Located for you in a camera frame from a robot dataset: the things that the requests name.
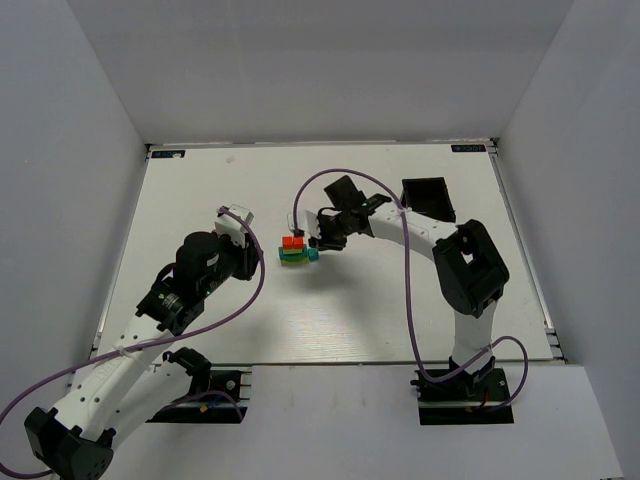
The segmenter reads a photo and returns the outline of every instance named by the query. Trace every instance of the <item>white wall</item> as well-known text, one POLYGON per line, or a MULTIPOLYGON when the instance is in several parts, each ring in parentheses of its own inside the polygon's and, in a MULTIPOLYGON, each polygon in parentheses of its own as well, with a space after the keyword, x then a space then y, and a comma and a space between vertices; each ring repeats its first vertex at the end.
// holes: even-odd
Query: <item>white wall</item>
POLYGON ((145 142, 498 135, 572 0, 69 0, 145 142))
POLYGON ((500 142, 565 353, 640 478, 640 2, 571 9, 500 142))
MULTIPOLYGON (((0 404, 88 357, 144 165, 144 146, 64 0, 0 2, 0 404)), ((22 422, 2 462, 41 471, 22 422)))

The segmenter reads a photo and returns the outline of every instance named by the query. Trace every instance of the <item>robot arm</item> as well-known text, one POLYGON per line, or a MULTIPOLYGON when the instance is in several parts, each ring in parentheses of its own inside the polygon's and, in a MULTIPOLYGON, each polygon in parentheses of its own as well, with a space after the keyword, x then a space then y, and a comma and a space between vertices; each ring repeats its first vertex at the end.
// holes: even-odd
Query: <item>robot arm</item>
MULTIPOLYGON (((248 210, 229 211, 251 223, 248 210)), ((155 373, 138 380, 204 311, 209 295, 232 276, 249 280, 255 273, 257 246, 248 233, 227 216, 218 217, 215 227, 187 236, 175 263, 158 273, 114 346, 121 355, 96 364, 49 411, 35 408, 25 420, 34 454, 65 480, 100 478, 135 428, 176 398, 209 389, 211 364, 189 348, 164 355, 155 373), (135 349, 156 341, 163 342, 135 349)))
MULTIPOLYGON (((404 245, 402 218, 389 197, 376 194, 367 199, 348 176, 329 185, 325 192, 333 204, 329 209, 332 215, 324 213, 327 209, 317 215, 308 211, 300 215, 300 229, 311 236, 310 246, 340 251, 353 233, 404 245)), ((442 294, 455 312, 455 342, 449 359, 450 368, 455 369, 491 344, 493 314, 509 271, 480 222, 454 225, 411 211, 404 213, 411 250, 435 263, 442 294)), ((471 388, 493 364, 489 350, 461 377, 471 388)))

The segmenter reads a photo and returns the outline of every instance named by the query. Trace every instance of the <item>label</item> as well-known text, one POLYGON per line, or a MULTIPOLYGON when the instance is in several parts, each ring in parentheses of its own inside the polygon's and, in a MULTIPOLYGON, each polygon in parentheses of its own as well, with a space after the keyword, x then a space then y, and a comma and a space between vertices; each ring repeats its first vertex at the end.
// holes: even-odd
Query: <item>label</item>
POLYGON ((169 310, 171 309, 171 307, 173 307, 173 304, 176 303, 179 298, 180 297, 178 297, 175 293, 170 293, 164 298, 164 300, 162 300, 162 306, 169 310))
POLYGON ((185 150, 156 150, 151 158, 184 158, 185 150))
POLYGON ((484 145, 451 145, 453 153, 486 152, 484 145))
POLYGON ((218 261, 218 258, 220 258, 220 254, 216 253, 213 258, 210 258, 209 260, 207 260, 207 267, 214 265, 218 261))

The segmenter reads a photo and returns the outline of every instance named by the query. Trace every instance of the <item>toy block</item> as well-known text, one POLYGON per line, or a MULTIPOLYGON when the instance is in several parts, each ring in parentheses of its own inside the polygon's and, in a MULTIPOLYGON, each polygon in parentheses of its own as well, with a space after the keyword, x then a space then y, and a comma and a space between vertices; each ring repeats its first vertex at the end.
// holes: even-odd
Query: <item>toy block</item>
POLYGON ((290 262, 295 262, 296 260, 308 258, 307 247, 305 247, 302 250, 302 252, 299 252, 299 253, 289 253, 286 250, 284 250, 282 247, 278 247, 278 254, 280 255, 280 260, 287 260, 290 262))
POLYGON ((305 249, 303 237, 282 237, 282 249, 289 254, 302 253, 305 249))
POLYGON ((310 262, 317 262, 320 259, 320 252, 316 248, 310 248, 307 250, 310 262))
POLYGON ((301 260, 295 260, 295 261, 283 260, 281 258, 280 263, 282 264, 283 267, 294 267, 297 265, 306 265, 307 263, 309 263, 309 257, 305 257, 301 260))

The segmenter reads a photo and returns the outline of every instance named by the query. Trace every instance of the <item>purple cable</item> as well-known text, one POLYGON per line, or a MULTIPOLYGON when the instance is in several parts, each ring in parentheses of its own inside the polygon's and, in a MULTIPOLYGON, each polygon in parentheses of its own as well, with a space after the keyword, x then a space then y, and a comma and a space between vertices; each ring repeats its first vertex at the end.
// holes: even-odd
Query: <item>purple cable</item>
MULTIPOLYGON (((322 175, 326 175, 328 173, 349 173, 349 174, 352 174, 352 175, 357 175, 359 177, 366 178, 367 180, 375 183, 380 188, 382 188, 385 192, 387 192, 389 194, 389 196, 393 199, 395 204, 398 206, 398 212, 400 213, 400 219, 402 220, 402 232, 403 232, 403 237, 404 237, 405 307, 406 307, 406 311, 407 311, 407 324, 408 324, 408 327, 409 327, 409 338, 411 340, 411 349, 413 350, 413 355, 414 355, 414 357, 416 359, 416 363, 418 364, 418 368, 420 369, 420 374, 425 378, 425 380, 427 382, 430 382, 430 383, 442 383, 442 382, 446 382, 447 380, 451 380, 455 376, 457 376, 460 373, 462 373, 466 368, 471 366, 476 360, 478 360, 480 357, 482 357, 485 353, 487 353, 489 351, 489 347, 485 347, 480 352, 478 352, 476 355, 474 355, 472 358, 470 358, 468 361, 466 361, 464 364, 462 364, 461 366, 459 366, 455 370, 447 373, 446 375, 442 375, 442 376, 439 376, 439 377, 432 377, 425 370, 424 365, 422 364, 422 360, 420 358, 420 351, 418 350, 418 341, 417 341, 417 338, 416 338, 416 331, 415 331, 415 327, 414 327, 414 323, 413 323, 413 306, 412 306, 412 301, 411 301, 411 246, 409 244, 409 226, 407 224, 407 217, 405 215, 404 206, 400 202, 400 199, 398 198, 398 196, 393 192, 393 190, 391 190, 389 187, 387 187, 380 180, 372 177, 371 175, 367 175, 366 173, 359 172, 357 170, 351 170, 351 169, 348 169, 348 168, 330 168, 328 170, 322 170, 321 172, 318 172, 315 175, 312 175, 306 182, 304 182, 302 184, 302 186, 300 187, 300 190, 298 190, 298 193, 296 193, 295 199, 293 200, 293 228, 294 228, 294 230, 298 229, 298 203, 300 202, 300 197, 302 196, 302 192, 305 190, 305 188, 307 188, 307 186, 313 180, 315 180, 316 178, 318 178, 318 177, 320 177, 322 175)), ((495 407, 491 407, 491 410, 495 410, 495 409, 498 409, 498 408, 506 407, 507 405, 509 405, 520 394, 520 391, 524 387, 524 383, 525 383, 525 381, 527 379, 527 374, 529 372, 529 356, 527 355, 527 350, 525 349, 525 347, 522 344, 522 342, 520 340, 518 340, 517 338, 511 337, 511 336, 500 337, 495 342, 493 342, 493 344, 491 344, 491 347, 495 347, 496 345, 502 343, 505 340, 511 340, 511 341, 515 342, 520 347, 520 349, 522 350, 522 356, 523 356, 523 360, 524 360, 524 371, 523 371, 523 374, 522 374, 522 379, 520 380, 520 385, 518 385, 518 388, 513 393, 513 395, 511 395, 510 398, 508 398, 507 400, 502 402, 500 405, 497 405, 495 407)))
MULTIPOLYGON (((245 303, 238 310, 233 312, 231 315, 223 318, 222 320, 219 320, 216 323, 212 323, 211 325, 208 325, 206 327, 200 328, 198 330, 194 330, 193 332, 190 332, 190 333, 187 333, 187 334, 178 335, 176 337, 166 338, 166 339, 163 339, 163 340, 155 340, 153 342, 148 342, 148 343, 143 343, 143 344, 138 344, 138 345, 132 345, 130 347, 125 348, 124 351, 126 351, 126 352, 139 352, 140 350, 143 350, 145 348, 157 347, 157 346, 160 346, 160 345, 166 345, 166 344, 169 344, 169 343, 178 342, 180 340, 185 340, 187 338, 195 337, 196 335, 200 335, 201 333, 209 332, 209 331, 213 330, 214 328, 218 328, 218 327, 224 325, 225 323, 233 320, 238 315, 241 315, 242 313, 244 313, 253 304, 253 302, 256 301, 256 299, 258 298, 258 295, 260 295, 260 292, 262 291, 262 287, 264 286, 264 278, 265 278, 264 254, 262 252, 262 249, 260 248, 260 243, 258 242, 258 238, 256 237, 256 235, 253 232, 253 230, 251 230, 251 227, 249 227, 249 225, 244 220, 242 220, 240 217, 238 217, 238 216, 234 215, 233 213, 231 213, 227 207, 220 207, 219 211, 220 211, 220 213, 222 213, 224 215, 228 215, 229 217, 233 218, 236 222, 238 222, 240 225, 242 225, 242 227, 247 231, 247 233, 251 237, 251 240, 253 240, 253 243, 256 246, 256 250, 258 252, 258 260, 260 262, 260 281, 258 282, 258 286, 256 287, 256 290, 253 292, 253 295, 251 296, 251 298, 249 298, 249 300, 247 300, 247 303, 245 303)), ((47 377, 47 378, 45 378, 43 380, 40 380, 38 383, 30 386, 24 392, 19 394, 16 398, 14 398, 9 403, 9 405, 6 406, 6 408, 2 411, 2 413, 0 413, 0 425, 2 425, 2 422, 4 422, 4 419, 7 418, 7 415, 9 415, 11 410, 13 410, 13 408, 18 403, 20 403, 25 397, 27 397, 28 395, 32 394, 33 392, 35 392, 40 387, 43 387, 44 385, 46 385, 46 384, 48 384, 50 382, 53 382, 54 380, 57 380, 60 377, 68 375, 68 374, 70 374, 72 372, 75 372, 77 370, 80 370, 81 368, 88 367, 89 365, 94 365, 96 363, 103 362, 105 360, 111 360, 112 358, 118 357, 120 355, 121 355, 121 353, 119 351, 115 351, 115 350, 113 352, 104 353, 104 354, 98 355, 97 357, 94 357, 94 358, 92 358, 90 360, 87 360, 85 362, 79 363, 78 365, 74 365, 73 367, 66 368, 64 370, 61 370, 58 373, 54 373, 50 377, 47 377)), ((53 472, 51 470, 47 470, 47 471, 39 472, 39 473, 20 473, 20 472, 15 472, 15 471, 11 470, 10 468, 6 467, 2 462, 0 462, 0 473, 3 473, 3 474, 5 474, 5 475, 7 475, 9 477, 12 477, 12 478, 29 479, 29 478, 46 477, 47 475, 50 475, 53 472)))
POLYGON ((242 415, 242 410, 240 410, 238 403, 233 399, 231 395, 221 390, 207 390, 206 392, 196 393, 195 395, 189 395, 187 397, 179 398, 175 402, 171 402, 171 405, 167 405, 166 407, 163 407, 162 409, 160 409, 160 411, 162 412, 163 410, 169 410, 171 409, 171 407, 175 407, 176 405, 181 405, 183 403, 195 402, 196 400, 200 400, 202 397, 206 397, 208 395, 220 395, 221 397, 224 397, 227 400, 229 400, 229 403, 233 405, 233 408, 236 409, 238 418, 242 422, 242 420, 244 419, 244 416, 242 415))

